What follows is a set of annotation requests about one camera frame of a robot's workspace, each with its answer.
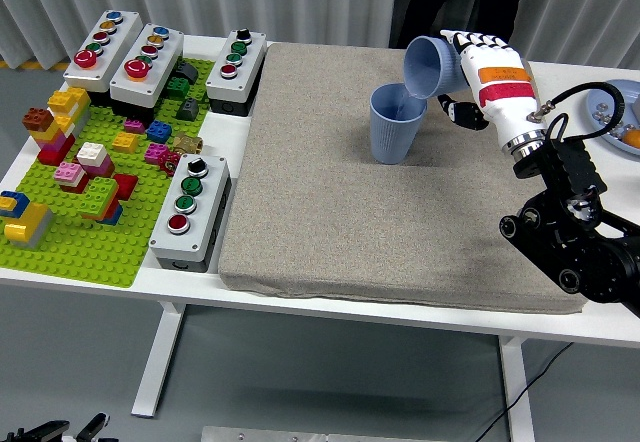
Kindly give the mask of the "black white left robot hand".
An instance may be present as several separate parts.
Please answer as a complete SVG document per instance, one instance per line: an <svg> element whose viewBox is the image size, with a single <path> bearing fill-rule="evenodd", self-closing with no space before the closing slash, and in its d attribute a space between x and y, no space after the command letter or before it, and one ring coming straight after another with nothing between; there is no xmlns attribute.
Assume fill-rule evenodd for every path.
<svg viewBox="0 0 640 442"><path fill-rule="evenodd" d="M65 437L70 427L67 420L51 420L30 430L19 428L16 432L8 432L3 438L5 442L47 442L47 441L92 441L95 436L108 425L110 417L100 412L95 415L75 437Z"/></svg>

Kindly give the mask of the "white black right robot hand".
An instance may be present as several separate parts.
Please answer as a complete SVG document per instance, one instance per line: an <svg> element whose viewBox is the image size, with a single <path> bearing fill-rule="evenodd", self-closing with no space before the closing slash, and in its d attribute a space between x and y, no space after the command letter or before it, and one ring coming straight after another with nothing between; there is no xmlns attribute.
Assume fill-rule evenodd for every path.
<svg viewBox="0 0 640 442"><path fill-rule="evenodd" d="M529 119L538 102L520 54L494 35L454 30L441 35L459 54L474 101L496 127L501 149L541 137L544 125Z"/></svg>

